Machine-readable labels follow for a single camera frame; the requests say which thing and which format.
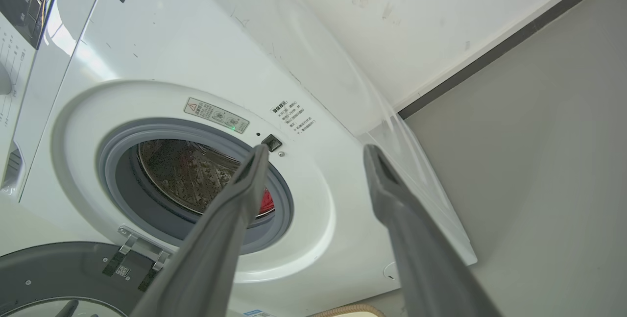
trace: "gray plastic attachment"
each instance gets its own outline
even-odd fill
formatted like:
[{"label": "gray plastic attachment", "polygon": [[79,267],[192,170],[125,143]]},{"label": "gray plastic attachment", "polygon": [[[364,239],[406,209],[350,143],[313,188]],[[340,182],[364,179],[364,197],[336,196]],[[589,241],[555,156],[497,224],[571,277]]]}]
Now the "gray plastic attachment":
[{"label": "gray plastic attachment", "polygon": [[244,232],[264,198],[268,147],[259,145],[211,202],[131,317],[223,317]]},{"label": "gray plastic attachment", "polygon": [[501,314],[381,149],[363,150],[370,199],[389,231],[409,317]]}]

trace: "washing machine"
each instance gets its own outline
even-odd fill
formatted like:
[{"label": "washing machine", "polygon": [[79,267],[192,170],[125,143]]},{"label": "washing machine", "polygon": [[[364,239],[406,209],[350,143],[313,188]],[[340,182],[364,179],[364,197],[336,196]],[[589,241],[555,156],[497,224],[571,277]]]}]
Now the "washing machine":
[{"label": "washing machine", "polygon": [[[394,290],[363,170],[375,144],[476,262],[412,132],[301,0],[36,0],[36,18],[33,0],[1,1],[14,40],[0,60],[23,65],[4,97],[1,199],[66,233],[20,254],[88,253],[98,279],[137,294],[265,143],[229,309],[304,317]],[[137,252],[147,268],[125,265]]]}]

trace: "warning label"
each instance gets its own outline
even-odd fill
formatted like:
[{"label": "warning label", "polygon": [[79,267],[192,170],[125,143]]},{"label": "warning label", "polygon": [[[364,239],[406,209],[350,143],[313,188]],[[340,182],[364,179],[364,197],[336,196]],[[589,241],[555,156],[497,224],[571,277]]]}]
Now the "warning label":
[{"label": "warning label", "polygon": [[248,120],[240,118],[236,114],[194,98],[188,99],[188,103],[185,105],[184,111],[187,114],[192,114],[198,116],[199,118],[219,123],[237,133],[244,133],[250,124]]},{"label": "warning label", "polygon": [[308,116],[304,107],[301,107],[298,102],[284,100],[273,107],[271,111],[279,116],[281,121],[286,123],[296,134],[302,134],[315,123],[315,120]]}]

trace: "dark trim strip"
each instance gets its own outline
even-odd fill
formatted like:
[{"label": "dark trim strip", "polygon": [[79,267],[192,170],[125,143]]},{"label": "dark trim strip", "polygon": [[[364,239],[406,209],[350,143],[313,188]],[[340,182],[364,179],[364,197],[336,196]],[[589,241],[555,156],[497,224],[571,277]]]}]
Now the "dark trim strip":
[{"label": "dark trim strip", "polygon": [[522,29],[511,35],[509,38],[505,39],[502,43],[498,44],[493,49],[483,54],[480,58],[477,58],[475,61],[470,63],[470,65],[464,67],[461,71],[454,74],[451,78],[448,78],[434,89],[431,89],[427,94],[424,94],[423,96],[421,96],[421,98],[417,99],[416,101],[405,107],[398,114],[403,119],[409,118],[409,116],[412,116],[416,111],[419,111],[428,103],[440,97],[442,94],[450,91],[453,87],[455,87],[459,83],[462,83],[487,65],[490,65],[490,63],[497,60],[497,58],[503,56],[506,52],[510,51],[518,44],[524,42],[537,31],[545,27],[547,24],[553,22],[559,16],[566,13],[566,11],[573,8],[574,6],[577,6],[577,4],[582,1],[583,0],[562,0],[558,2],[555,6],[549,8],[548,11],[542,13],[531,23],[527,24]]}]

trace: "scratched surface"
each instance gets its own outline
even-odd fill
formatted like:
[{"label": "scratched surface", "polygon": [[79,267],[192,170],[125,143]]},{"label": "scratched surface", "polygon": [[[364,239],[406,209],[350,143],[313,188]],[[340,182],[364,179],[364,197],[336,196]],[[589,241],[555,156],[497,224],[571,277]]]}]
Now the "scratched surface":
[{"label": "scratched surface", "polygon": [[546,0],[305,1],[397,107]]}]

